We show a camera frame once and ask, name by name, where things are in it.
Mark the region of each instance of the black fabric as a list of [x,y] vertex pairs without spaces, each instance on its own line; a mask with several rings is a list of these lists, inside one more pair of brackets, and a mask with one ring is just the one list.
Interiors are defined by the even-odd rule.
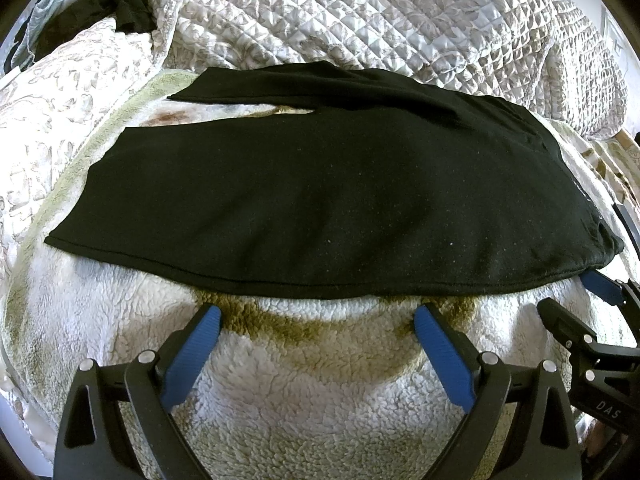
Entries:
[[172,98],[316,110],[126,128],[48,244],[283,298],[514,292],[622,250],[503,99],[325,62],[208,69]]
[[32,15],[33,15],[33,11],[29,15],[29,17],[24,21],[24,23],[20,26],[20,28],[18,29],[18,32],[16,33],[16,35],[14,37],[14,46],[11,47],[11,50],[9,51],[8,56],[4,60],[4,73],[5,74],[8,74],[12,70],[12,67],[11,67],[12,59],[14,58],[15,53],[18,51],[18,47],[22,43],[22,39],[24,38],[24,35],[27,32],[27,25],[29,24],[29,20],[31,19]]
[[146,0],[78,0],[44,27],[36,46],[36,61],[114,12],[116,32],[151,32],[156,29]]

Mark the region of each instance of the fleece blanket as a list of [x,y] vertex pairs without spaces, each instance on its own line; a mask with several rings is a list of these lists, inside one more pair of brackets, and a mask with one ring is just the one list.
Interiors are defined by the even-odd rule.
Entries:
[[[539,300],[560,301],[604,342],[634,342],[619,312],[585,291],[577,278],[503,296],[248,298],[197,290],[46,246],[44,237],[73,207],[90,164],[124,126],[244,115],[259,120],[292,111],[164,99],[193,78],[164,72],[113,114],[66,168],[23,241],[2,319],[2,357],[14,389],[53,432],[83,358],[116,364],[157,349],[205,301],[222,309],[222,333],[188,400],[173,414],[214,478],[421,478],[462,417],[412,331],[415,308],[424,301],[434,301],[479,349],[521,365],[553,359],[566,381],[567,354],[540,323]],[[570,127],[540,120],[628,247],[606,273],[638,279],[640,262],[610,208],[610,187],[565,140],[577,136]],[[157,478],[132,416],[126,416],[145,473]],[[507,410],[480,475],[492,468],[509,417]]]
[[185,0],[165,66],[316,60],[501,96],[592,138],[626,115],[620,69],[571,0]]

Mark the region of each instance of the folded black shirt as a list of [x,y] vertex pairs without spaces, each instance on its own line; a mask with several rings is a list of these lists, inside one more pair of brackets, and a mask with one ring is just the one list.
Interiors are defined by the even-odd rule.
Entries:
[[126,128],[46,243],[221,292],[514,292],[623,248],[526,109],[383,70],[210,68],[172,96],[312,108]]

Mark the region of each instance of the brown stain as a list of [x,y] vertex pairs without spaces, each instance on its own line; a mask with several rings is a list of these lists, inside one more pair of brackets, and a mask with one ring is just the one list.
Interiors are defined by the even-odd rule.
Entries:
[[300,113],[300,109],[299,108],[292,108],[292,107],[286,106],[286,105],[278,105],[273,110],[267,110],[267,111],[264,111],[264,112],[252,112],[250,114],[238,116],[238,119],[241,119],[241,118],[244,118],[244,117],[260,118],[260,117],[268,117],[270,115],[299,114],[299,113]]
[[190,115],[183,110],[178,112],[159,112],[156,115],[152,115],[140,126],[171,126],[172,124],[186,124],[190,121]]
[[622,173],[614,173],[614,175],[620,180],[620,182],[622,182],[622,185],[625,187],[626,192],[628,192],[629,196],[633,197],[634,201],[636,202],[638,199],[636,197],[636,194],[634,193],[633,188],[631,187],[631,184],[626,179],[626,176],[624,176]]
[[254,298],[204,290],[197,295],[220,308],[224,329],[277,349],[281,364],[325,382],[375,383],[419,369],[426,358],[414,335],[415,308],[434,303],[455,329],[464,330],[476,304],[466,296],[384,297],[369,314],[325,321],[267,312]]
[[607,165],[604,163],[604,161],[602,159],[598,160],[598,165],[596,166],[596,171],[598,172],[598,174],[604,178],[605,175],[607,174]]

